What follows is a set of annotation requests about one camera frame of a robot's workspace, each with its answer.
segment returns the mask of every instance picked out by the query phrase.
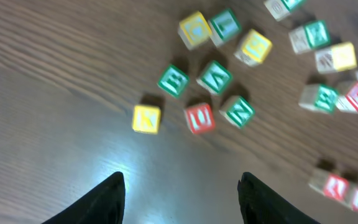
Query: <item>green face of cube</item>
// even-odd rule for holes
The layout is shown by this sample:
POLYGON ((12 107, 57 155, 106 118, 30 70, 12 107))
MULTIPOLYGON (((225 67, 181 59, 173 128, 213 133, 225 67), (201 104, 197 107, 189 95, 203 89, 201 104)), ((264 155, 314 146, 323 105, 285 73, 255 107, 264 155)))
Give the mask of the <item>green face of cube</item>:
POLYGON ((241 31, 241 25, 230 9, 226 9, 210 21, 222 40, 227 40, 241 31))
POLYGON ((226 89, 232 79, 232 75, 216 61, 212 61, 209 68, 201 76, 201 81, 218 95, 226 89))
POLYGON ((243 128, 253 117, 255 111, 245 99, 240 97, 226 114, 238 127, 243 128))
POLYGON ((294 10, 296 7, 300 6, 304 0, 281 0, 285 7, 289 10, 292 11, 294 10))
POLYGON ((337 99, 338 93, 336 90, 321 85, 314 106, 322 111, 333 113, 337 99))
POLYGON ((185 90, 188 82, 189 77, 187 75, 179 70, 179 68, 170 65, 162 74, 157 85, 173 97, 178 98, 183 93, 183 90, 185 90))
POLYGON ((324 21, 316 21, 305 25, 305 32, 309 46, 312 49, 328 45, 331 42, 326 23, 324 21))

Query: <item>dark wooden surface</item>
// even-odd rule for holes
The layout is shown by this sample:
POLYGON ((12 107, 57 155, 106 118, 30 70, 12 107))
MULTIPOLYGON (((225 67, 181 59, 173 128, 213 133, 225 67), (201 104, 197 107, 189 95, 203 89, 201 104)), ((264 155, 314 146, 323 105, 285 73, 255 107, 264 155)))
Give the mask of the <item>dark wooden surface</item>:
MULTIPOLYGON (((292 52, 288 31, 313 18, 353 42, 358 59, 353 0, 308 0, 280 23, 257 0, 0 0, 0 223, 40 223, 117 170, 129 224, 242 223, 236 186, 244 171, 320 222, 358 223, 358 214, 307 185, 321 157, 358 170, 358 116, 297 105, 316 68, 313 54, 292 52), (180 19, 228 6, 273 42, 263 65, 249 69, 234 58, 238 38, 192 52, 181 42, 180 19), (236 81, 212 99, 195 82, 211 59, 236 81), (156 85, 172 61, 191 77, 179 100, 156 85), (256 110, 244 130, 218 113, 231 93, 249 95, 256 110), (132 108, 145 96, 163 99, 157 136, 131 129, 132 108), (214 132, 187 130, 183 108, 194 98, 212 102, 214 132)), ((353 75, 329 75, 328 83, 353 75)))

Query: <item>table surface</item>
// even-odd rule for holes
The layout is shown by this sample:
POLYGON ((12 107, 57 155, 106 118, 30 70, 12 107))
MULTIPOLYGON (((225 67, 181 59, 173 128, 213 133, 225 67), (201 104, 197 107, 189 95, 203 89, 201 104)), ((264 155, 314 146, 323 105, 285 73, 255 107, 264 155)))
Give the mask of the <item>table surface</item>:
POLYGON ((308 0, 281 22, 259 0, 0 0, 0 223, 40 223, 118 170, 124 223, 242 223, 236 187, 245 171, 322 223, 358 223, 358 213, 307 186, 321 158, 358 172, 358 115, 298 106, 305 83, 354 76, 318 76, 313 53, 293 53, 289 30, 313 19, 326 20, 334 41, 351 41, 358 59, 353 0, 308 0), (263 65, 233 56, 240 36, 219 49, 184 46, 182 18, 226 7, 273 42, 263 65), (234 75, 223 96, 195 82, 212 59, 234 75), (171 62, 191 80, 179 100, 156 85, 171 62), (242 130, 218 113, 232 94, 256 111, 242 130), (163 107, 156 136, 131 129, 144 100, 163 107), (188 130, 183 109, 196 101, 212 104, 213 132, 188 130))

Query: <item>yellow face of cube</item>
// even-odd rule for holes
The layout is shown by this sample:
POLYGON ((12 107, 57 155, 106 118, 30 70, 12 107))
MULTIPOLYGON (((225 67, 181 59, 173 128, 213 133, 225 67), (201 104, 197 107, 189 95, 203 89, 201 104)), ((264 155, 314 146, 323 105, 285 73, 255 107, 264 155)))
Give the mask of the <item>yellow face of cube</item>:
POLYGON ((155 106, 136 105, 132 128, 140 133, 157 134, 160 126, 161 110, 155 106))
POLYGON ((272 43, 260 33, 251 30, 241 45, 244 54, 256 62, 262 63, 272 49, 272 43))
POLYGON ((191 45, 198 45, 206 41, 212 34, 211 28, 200 12, 187 17, 179 23, 191 45))
POLYGON ((346 42, 332 46, 334 68, 337 71, 353 69, 357 67, 356 55, 353 44, 346 42))

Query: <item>yellow and white cube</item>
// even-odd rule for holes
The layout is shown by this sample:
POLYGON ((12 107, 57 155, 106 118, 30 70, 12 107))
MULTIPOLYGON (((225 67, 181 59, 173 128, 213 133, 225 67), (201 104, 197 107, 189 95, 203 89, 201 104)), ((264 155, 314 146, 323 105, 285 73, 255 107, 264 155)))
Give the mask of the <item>yellow and white cube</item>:
POLYGON ((321 74, 357 68, 356 53, 350 42, 318 50, 315 57, 317 70, 321 74))
POLYGON ((200 12, 196 12, 179 23, 178 33, 189 50, 209 40, 211 28, 200 12))
POLYGON ((272 47, 270 40, 252 29, 241 40, 234 56, 248 66, 254 67, 265 60, 272 47))
POLYGON ((160 127, 161 109, 156 106, 136 105, 132 128, 136 132, 157 134, 160 127))

